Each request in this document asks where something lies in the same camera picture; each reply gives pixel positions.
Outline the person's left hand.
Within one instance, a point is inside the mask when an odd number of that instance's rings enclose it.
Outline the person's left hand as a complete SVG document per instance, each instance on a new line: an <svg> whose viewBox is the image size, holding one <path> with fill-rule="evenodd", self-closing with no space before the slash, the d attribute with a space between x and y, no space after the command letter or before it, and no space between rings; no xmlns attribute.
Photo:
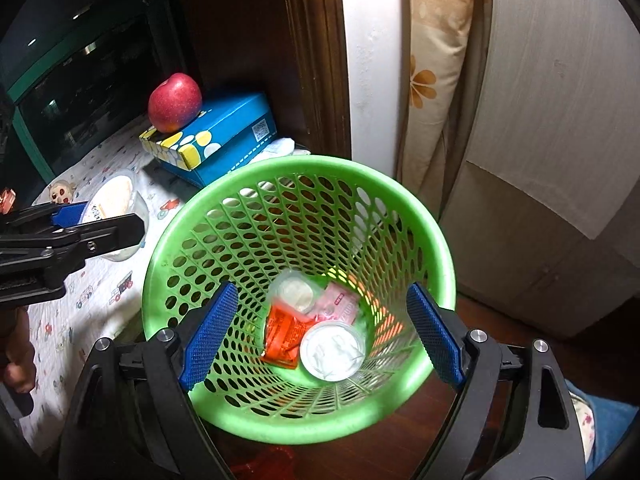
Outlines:
<svg viewBox="0 0 640 480"><path fill-rule="evenodd" d="M15 310L16 324L12 333L3 341L8 364L1 369L1 381L17 393L30 393L35 387L35 349L29 340L28 309Z"/></svg>

